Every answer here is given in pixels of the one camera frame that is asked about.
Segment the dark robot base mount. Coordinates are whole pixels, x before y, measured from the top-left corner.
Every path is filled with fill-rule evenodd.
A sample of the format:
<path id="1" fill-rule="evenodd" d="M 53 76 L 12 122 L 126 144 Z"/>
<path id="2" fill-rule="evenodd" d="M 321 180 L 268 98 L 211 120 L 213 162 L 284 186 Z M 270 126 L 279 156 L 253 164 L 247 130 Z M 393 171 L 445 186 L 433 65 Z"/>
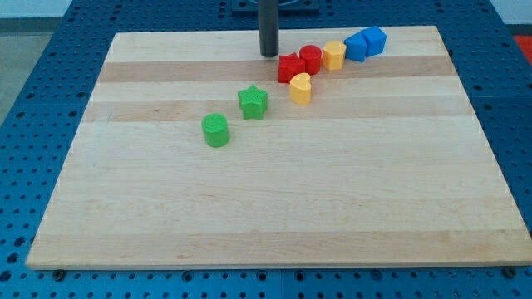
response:
<path id="1" fill-rule="evenodd" d="M 257 0 L 229 0 L 228 5 L 233 15 L 256 14 L 259 10 Z M 320 0 L 279 0 L 278 12 L 319 12 Z"/>

